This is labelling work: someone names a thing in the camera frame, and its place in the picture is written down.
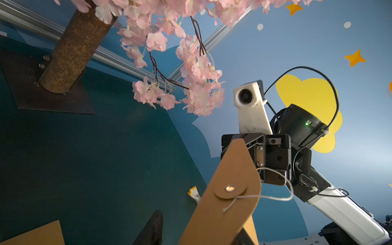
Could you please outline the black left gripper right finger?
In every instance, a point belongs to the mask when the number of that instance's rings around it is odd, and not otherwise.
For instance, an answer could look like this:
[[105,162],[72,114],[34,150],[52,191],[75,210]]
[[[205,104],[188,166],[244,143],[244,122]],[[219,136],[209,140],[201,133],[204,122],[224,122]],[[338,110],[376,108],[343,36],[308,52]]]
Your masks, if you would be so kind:
[[244,228],[237,234],[231,245],[255,245]]

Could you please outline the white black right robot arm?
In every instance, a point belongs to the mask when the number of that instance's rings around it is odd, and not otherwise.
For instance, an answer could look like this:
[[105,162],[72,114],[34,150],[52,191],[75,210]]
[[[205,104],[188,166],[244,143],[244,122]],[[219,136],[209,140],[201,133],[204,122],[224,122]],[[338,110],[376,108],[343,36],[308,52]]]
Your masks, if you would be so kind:
[[333,226],[322,230],[344,243],[385,245],[392,235],[352,200],[349,193],[334,187],[311,166],[311,147],[328,132],[317,117],[297,105],[268,119],[264,105],[240,103],[239,133],[224,135],[222,147],[241,138],[245,141],[262,183],[288,186],[301,201],[330,218]]

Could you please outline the white yellow cloth strip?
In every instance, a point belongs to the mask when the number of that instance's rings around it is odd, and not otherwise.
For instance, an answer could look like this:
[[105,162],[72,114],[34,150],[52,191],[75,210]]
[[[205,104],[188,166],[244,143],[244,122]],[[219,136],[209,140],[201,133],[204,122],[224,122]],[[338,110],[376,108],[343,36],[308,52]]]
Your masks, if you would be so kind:
[[198,189],[196,186],[192,187],[189,189],[189,191],[187,192],[187,194],[196,201],[197,204],[200,203],[201,201],[201,195],[198,192]]

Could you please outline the brown kraft envelope front left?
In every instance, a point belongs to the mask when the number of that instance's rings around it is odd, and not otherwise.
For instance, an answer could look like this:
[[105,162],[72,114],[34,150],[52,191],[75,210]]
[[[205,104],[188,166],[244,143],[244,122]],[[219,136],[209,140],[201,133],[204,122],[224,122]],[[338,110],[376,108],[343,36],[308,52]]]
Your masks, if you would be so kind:
[[65,245],[60,221],[56,220],[14,238],[1,245]]

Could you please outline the brown kraft file bag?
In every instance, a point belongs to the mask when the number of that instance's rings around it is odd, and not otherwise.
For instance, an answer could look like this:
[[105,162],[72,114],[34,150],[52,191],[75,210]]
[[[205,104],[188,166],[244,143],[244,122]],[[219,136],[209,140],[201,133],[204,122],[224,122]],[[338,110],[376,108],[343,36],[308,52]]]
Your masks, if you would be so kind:
[[182,234],[181,245],[234,245],[253,214],[261,179],[243,139],[228,146]]

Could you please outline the pink cherry blossom tree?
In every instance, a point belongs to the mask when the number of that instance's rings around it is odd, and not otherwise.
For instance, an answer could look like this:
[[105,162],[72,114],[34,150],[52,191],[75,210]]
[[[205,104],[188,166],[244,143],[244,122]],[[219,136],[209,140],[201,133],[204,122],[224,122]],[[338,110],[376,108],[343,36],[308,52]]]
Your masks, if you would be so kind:
[[[210,115],[225,98],[220,77],[222,71],[202,42],[197,13],[207,10],[215,19],[233,27],[249,9],[285,6],[291,13],[309,5],[309,1],[74,1],[76,12],[50,56],[39,84],[47,91],[64,94],[81,77],[85,66],[112,27],[117,28],[121,46],[137,68],[147,66],[145,56],[165,52],[167,37],[177,35],[176,55],[183,61],[182,82],[167,78],[152,59],[153,74],[133,82],[134,99],[151,107],[170,110],[178,104],[175,95],[160,88],[159,80],[183,89],[182,103],[188,113]],[[180,17],[190,17],[195,35],[190,36],[178,24]]]

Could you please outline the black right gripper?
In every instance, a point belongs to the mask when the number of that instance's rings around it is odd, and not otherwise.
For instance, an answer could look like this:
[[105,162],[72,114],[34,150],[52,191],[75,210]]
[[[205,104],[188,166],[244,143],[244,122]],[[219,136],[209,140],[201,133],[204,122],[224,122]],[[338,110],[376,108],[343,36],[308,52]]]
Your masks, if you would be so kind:
[[311,147],[325,135],[327,125],[295,104],[280,110],[270,125],[271,135],[223,135],[222,151],[226,151],[232,140],[242,138],[264,183],[326,185],[326,180],[311,166]]

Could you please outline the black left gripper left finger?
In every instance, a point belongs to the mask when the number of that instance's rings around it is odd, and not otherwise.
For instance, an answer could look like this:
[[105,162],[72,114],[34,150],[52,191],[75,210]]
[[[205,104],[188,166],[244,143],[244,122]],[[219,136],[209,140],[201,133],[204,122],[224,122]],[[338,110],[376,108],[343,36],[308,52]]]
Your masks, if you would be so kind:
[[133,245],[161,245],[163,237],[163,214],[156,210],[148,220]]

